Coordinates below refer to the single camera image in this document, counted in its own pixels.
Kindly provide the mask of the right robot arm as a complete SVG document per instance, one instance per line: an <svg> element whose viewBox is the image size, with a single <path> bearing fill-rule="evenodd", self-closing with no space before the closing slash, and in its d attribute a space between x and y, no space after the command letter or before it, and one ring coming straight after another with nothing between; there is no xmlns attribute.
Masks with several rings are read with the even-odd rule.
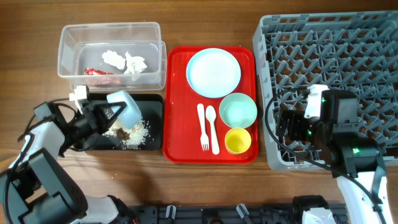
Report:
<svg viewBox="0 0 398 224"><path fill-rule="evenodd" d="M308 95L315 116L280 110L270 136L279 142L308 141L324 153L324 164L338 183L351 223L392 223L387 197L384 152L375 139L359 135L358 98L348 90L323 90Z"/></svg>

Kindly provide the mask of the mint green bowl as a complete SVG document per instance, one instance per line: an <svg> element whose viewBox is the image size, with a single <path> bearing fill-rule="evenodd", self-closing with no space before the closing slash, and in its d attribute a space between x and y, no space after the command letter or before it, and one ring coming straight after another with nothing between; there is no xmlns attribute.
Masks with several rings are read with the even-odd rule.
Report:
<svg viewBox="0 0 398 224"><path fill-rule="evenodd" d="M257 119L257 106L250 96L232 93L221 101L219 114L230 128L248 128Z"/></svg>

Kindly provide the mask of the white plastic fork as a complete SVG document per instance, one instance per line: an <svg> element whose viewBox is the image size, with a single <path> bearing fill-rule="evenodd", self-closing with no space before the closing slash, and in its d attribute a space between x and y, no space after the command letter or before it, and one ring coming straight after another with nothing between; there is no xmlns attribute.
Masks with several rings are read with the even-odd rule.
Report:
<svg viewBox="0 0 398 224"><path fill-rule="evenodd" d="M204 151L208 151L209 150L209 138L206 133L205 109L204 109L204 105L202 103L197 104L197 113L198 113L198 119L200 122L200 129L201 129L201 136L200 136L201 148Z"/></svg>

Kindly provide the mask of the white plastic spoon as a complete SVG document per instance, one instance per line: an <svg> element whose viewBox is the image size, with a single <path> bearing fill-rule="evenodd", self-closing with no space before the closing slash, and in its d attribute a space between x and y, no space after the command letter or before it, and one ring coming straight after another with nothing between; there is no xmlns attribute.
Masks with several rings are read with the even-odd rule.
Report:
<svg viewBox="0 0 398 224"><path fill-rule="evenodd" d="M206 107L205 116L210 123L211 150L214 155L218 155L220 153L220 146L215 128L216 111L213 106L209 105Z"/></svg>

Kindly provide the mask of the white napkin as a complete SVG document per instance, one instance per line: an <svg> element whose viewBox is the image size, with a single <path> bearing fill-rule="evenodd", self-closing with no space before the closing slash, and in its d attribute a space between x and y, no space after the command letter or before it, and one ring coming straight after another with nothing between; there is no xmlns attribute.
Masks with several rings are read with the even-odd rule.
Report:
<svg viewBox="0 0 398 224"><path fill-rule="evenodd" d="M102 53L101 57L104 63L116 67L118 70L124 70L126 67L126 60L114 51L107 50Z"/></svg>
<svg viewBox="0 0 398 224"><path fill-rule="evenodd" d="M141 56L131 56L129 52L125 53L126 56L126 70L124 74L137 74L143 72L147 65L145 59Z"/></svg>

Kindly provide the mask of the light blue bowl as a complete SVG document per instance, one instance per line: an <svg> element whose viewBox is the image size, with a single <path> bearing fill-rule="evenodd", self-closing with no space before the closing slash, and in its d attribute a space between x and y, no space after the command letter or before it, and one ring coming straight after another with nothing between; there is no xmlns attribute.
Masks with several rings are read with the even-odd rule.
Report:
<svg viewBox="0 0 398 224"><path fill-rule="evenodd" d="M118 115L118 120L127 129L132 129L142 118L141 111L132 96L126 91L117 91L106 96L108 103L125 102L126 107Z"/></svg>

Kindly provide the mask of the yellow plastic cup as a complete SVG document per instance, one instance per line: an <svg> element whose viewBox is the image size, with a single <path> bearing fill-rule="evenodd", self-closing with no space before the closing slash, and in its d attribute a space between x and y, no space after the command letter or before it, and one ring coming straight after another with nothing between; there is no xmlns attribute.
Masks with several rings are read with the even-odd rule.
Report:
<svg viewBox="0 0 398 224"><path fill-rule="evenodd" d="M242 154L251 146L251 135L243 128L230 129L224 138L226 150L230 154Z"/></svg>

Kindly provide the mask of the red strawberry cake wrapper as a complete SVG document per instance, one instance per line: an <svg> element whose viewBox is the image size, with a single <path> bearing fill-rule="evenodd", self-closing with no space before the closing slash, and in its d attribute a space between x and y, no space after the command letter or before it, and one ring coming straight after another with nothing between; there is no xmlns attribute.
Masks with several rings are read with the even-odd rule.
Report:
<svg viewBox="0 0 398 224"><path fill-rule="evenodd" d="M95 68L88 68L84 69L84 75L86 76L101 76L101 75L114 75L111 72L104 72L102 70L98 70ZM122 83L122 80L119 77L104 77L104 78L89 78L85 81L87 85L118 85Z"/></svg>

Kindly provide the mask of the food scraps and rice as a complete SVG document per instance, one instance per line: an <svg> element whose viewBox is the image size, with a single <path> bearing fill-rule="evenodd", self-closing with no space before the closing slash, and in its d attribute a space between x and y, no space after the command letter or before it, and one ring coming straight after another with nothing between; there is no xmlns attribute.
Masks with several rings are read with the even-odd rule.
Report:
<svg viewBox="0 0 398 224"><path fill-rule="evenodd" d="M144 144L149 134L149 122L141 119L133 128L128 129L120 120L116 120L113 125L103 134L108 138L114 137L121 140L121 149L138 150Z"/></svg>

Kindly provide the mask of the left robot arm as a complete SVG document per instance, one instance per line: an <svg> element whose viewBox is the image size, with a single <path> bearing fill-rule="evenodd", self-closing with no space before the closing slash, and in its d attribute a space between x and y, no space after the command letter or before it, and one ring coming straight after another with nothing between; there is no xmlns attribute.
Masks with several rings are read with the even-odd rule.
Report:
<svg viewBox="0 0 398 224"><path fill-rule="evenodd" d="M1 204L8 223L139 223L139 217L113 196L87 197L57 157L94 134L105 133L127 109L123 101L84 103L65 121L61 103L35 108L37 124L20 136L19 157L1 173Z"/></svg>

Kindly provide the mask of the light blue plate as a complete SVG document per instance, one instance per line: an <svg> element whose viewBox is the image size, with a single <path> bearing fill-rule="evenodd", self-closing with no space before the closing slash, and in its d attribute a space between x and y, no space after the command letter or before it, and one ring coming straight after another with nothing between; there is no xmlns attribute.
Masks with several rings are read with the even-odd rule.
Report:
<svg viewBox="0 0 398 224"><path fill-rule="evenodd" d="M191 89L205 98L221 98L239 85L242 71L238 60L219 48L203 49L188 61L186 79Z"/></svg>

